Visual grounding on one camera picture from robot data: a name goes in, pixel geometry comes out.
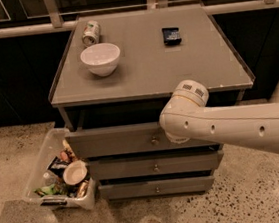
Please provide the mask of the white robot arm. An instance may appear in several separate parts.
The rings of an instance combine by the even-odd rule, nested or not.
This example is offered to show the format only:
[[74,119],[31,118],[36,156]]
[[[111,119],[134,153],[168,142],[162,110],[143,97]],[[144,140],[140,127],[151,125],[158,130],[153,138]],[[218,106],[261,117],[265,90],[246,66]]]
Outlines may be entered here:
[[279,154],[279,103],[209,107],[208,97],[198,82],[179,83],[159,116],[171,142],[198,139]]

